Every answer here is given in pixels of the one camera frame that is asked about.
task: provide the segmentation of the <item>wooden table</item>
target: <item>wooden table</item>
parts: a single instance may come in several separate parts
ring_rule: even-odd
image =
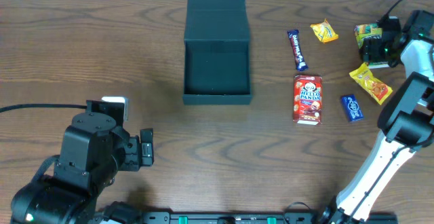
[[[396,0],[247,0],[254,98],[249,106],[184,106],[186,0],[0,0],[0,105],[84,104],[104,95],[130,98],[125,129],[154,127],[155,165],[120,172],[98,207],[126,201],[173,211],[282,211],[303,201],[325,206],[353,178],[374,144],[376,104],[348,75],[361,61],[356,24],[375,21]],[[394,11],[433,11],[407,0]],[[327,18],[339,39],[322,44],[309,27]],[[286,36],[300,30],[309,74],[323,77],[323,125],[292,122],[297,74]],[[374,70],[398,89],[403,67]],[[365,119],[350,124],[340,96],[355,94]],[[58,154],[76,109],[1,114],[0,221],[40,163]],[[399,171],[374,210],[401,223],[434,218],[434,147]]]

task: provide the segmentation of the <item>dark green box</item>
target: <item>dark green box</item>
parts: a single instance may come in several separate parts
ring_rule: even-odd
[[[184,104],[250,104],[245,0],[189,0],[184,42]]]

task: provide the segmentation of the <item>red snack box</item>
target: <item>red snack box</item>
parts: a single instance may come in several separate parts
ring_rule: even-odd
[[[321,123],[322,77],[297,75],[294,78],[294,121],[298,124]]]

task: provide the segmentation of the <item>blue candy wrapper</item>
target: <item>blue candy wrapper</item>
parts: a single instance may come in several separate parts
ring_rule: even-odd
[[[298,30],[288,31],[288,38],[292,46],[292,51],[294,53],[294,58],[296,61],[297,71],[305,71],[308,69],[304,56],[300,49],[300,38],[298,36]]]
[[[355,122],[363,119],[363,113],[360,110],[359,103],[355,99],[354,94],[345,95],[340,98],[340,102],[344,107],[344,111],[347,114],[350,122]]]

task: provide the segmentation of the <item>purple candy wrapper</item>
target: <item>purple candy wrapper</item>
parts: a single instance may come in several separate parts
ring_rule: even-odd
[[[298,36],[298,30],[288,31],[288,37],[290,38],[292,51],[294,53],[294,59],[296,61],[297,71],[307,70],[309,67],[306,64],[306,61],[304,61],[303,54],[301,53],[300,38]]]

